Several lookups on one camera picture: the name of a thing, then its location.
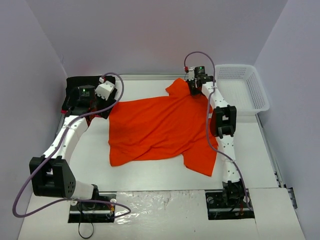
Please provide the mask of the orange t shirt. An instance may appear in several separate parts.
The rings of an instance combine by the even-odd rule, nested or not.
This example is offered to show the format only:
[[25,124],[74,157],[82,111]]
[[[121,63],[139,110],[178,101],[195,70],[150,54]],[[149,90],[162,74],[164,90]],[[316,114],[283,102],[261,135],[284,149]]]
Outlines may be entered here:
[[183,156],[186,168],[212,176],[218,143],[206,137],[206,116],[212,112],[203,95],[192,96],[177,78],[167,96],[119,102],[109,115],[109,163],[165,160]]

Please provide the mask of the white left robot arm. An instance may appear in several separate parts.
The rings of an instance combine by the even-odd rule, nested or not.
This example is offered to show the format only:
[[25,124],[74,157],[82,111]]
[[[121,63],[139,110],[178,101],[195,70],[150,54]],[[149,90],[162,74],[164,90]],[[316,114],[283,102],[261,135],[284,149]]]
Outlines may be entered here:
[[107,118],[116,102],[111,82],[74,87],[66,100],[67,112],[51,146],[29,162],[33,193],[39,197],[82,200],[89,209],[101,203],[94,184],[76,180],[70,166],[72,154],[95,115]]

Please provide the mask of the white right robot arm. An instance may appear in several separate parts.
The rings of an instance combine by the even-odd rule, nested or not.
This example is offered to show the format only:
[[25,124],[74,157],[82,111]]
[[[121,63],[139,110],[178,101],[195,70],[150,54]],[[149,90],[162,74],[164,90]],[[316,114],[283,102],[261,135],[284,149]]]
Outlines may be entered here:
[[235,166],[234,134],[236,131],[237,109],[227,103],[215,82],[215,77],[207,75],[204,66],[185,67],[186,82],[192,95],[203,94],[212,108],[208,134],[218,143],[217,153],[223,161],[222,202],[229,207],[240,200],[239,172]]

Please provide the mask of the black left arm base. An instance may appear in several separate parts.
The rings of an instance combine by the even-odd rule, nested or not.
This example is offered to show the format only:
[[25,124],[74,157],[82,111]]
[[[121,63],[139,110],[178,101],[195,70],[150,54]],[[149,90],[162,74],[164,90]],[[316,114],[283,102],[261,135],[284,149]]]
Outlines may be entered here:
[[88,223],[102,224],[115,221],[115,206],[113,204],[72,201],[68,211],[69,224]]

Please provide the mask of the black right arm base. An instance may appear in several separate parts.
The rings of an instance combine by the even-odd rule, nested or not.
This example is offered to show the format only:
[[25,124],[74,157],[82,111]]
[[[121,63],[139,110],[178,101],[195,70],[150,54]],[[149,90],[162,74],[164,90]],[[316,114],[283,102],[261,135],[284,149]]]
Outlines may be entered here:
[[205,191],[207,218],[210,221],[254,219],[255,214],[250,199],[236,197],[226,203],[221,190]]

